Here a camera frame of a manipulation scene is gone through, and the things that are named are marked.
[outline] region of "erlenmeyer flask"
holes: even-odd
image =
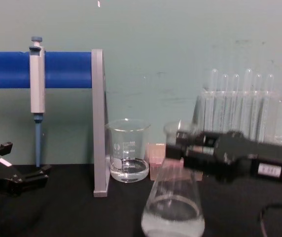
[[[201,237],[205,220],[194,172],[165,158],[146,202],[141,226],[147,237]]]

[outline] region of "black cable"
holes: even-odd
[[[264,224],[264,214],[268,211],[268,209],[282,209],[282,203],[273,203],[261,209],[258,219],[260,223],[261,232],[264,237],[268,237],[266,229],[265,229],[265,224]]]

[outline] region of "water in beaker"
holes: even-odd
[[[205,230],[194,172],[165,158],[146,202],[141,226],[147,237],[201,237]]]
[[[120,119],[106,125],[110,141],[110,174],[118,181],[132,183],[149,173],[145,160],[150,124],[141,119]]]

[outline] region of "teal wall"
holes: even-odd
[[[163,124],[191,119],[212,68],[273,73],[282,95],[282,1],[0,0],[0,51],[105,53],[109,119],[148,120],[151,142]],[[28,90],[0,90],[0,142],[13,141],[13,163],[33,163]],[[47,163],[91,162],[91,92],[50,90],[44,121]],[[277,134],[282,135],[282,110]]]

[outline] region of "black table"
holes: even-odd
[[[19,166],[29,172],[30,166]],[[110,181],[106,198],[94,198],[93,165],[55,165],[47,187],[17,198],[0,195],[0,237],[144,237],[141,214],[153,182]],[[261,208],[282,202],[282,186],[238,180],[199,182],[204,237],[261,237]],[[282,210],[266,214],[269,237],[282,237]]]

